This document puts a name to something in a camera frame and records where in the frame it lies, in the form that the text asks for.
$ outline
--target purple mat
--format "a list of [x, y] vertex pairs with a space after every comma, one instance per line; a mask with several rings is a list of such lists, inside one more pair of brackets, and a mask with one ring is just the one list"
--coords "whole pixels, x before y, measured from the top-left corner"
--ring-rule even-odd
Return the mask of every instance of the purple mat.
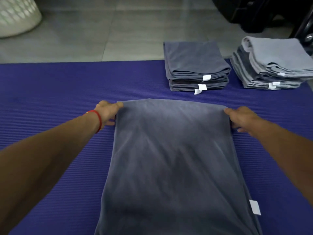
[[[91, 110], [100, 100], [145, 98], [245, 105], [272, 122], [313, 139], [313, 92], [244, 89], [232, 71], [223, 90], [171, 92], [164, 61], [0, 65], [0, 149]], [[107, 177], [114, 128], [95, 135], [53, 190], [10, 233], [93, 234]], [[260, 205], [264, 235], [311, 234], [313, 209], [262, 146], [234, 133], [240, 166]]]

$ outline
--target laundry basket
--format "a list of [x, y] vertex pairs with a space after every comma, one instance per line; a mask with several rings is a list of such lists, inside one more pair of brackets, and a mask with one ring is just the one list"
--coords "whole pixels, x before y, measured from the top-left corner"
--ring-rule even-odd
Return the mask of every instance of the laundry basket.
[[28, 31], [40, 21], [34, 0], [0, 0], [0, 38]]

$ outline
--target tile floor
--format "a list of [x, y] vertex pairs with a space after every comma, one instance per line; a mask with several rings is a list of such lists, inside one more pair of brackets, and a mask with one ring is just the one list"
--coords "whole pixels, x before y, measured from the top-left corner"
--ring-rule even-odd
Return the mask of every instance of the tile floor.
[[[216, 40], [229, 57], [247, 34], [211, 0], [35, 0], [43, 20], [0, 39], [0, 63], [163, 59], [163, 41]], [[292, 27], [257, 37], [287, 38]]]

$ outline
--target red bracelet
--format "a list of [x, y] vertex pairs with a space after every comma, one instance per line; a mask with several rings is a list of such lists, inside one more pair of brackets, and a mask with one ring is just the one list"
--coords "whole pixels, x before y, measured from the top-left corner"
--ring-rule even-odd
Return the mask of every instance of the red bracelet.
[[98, 116], [98, 118], [99, 118], [99, 121], [100, 121], [100, 126], [99, 126], [98, 131], [96, 132], [96, 133], [98, 133], [98, 132], [101, 130], [101, 127], [102, 127], [102, 119], [101, 119], [101, 116], [100, 116], [99, 112], [98, 112], [98, 111], [96, 111], [96, 110], [90, 110], [90, 111], [87, 111], [87, 112], [86, 112], [86, 114], [87, 114], [88, 112], [94, 112], [94, 113], [96, 113], [96, 114], [97, 114], [97, 116]]

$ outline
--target forearm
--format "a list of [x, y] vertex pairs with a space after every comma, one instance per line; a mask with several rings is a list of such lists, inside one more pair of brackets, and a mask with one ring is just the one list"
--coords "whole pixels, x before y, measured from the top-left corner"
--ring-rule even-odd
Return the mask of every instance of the forearm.
[[257, 121], [250, 131], [313, 205], [313, 141], [266, 120]]
[[9, 232], [57, 183], [99, 127], [85, 114], [0, 152], [0, 233]]

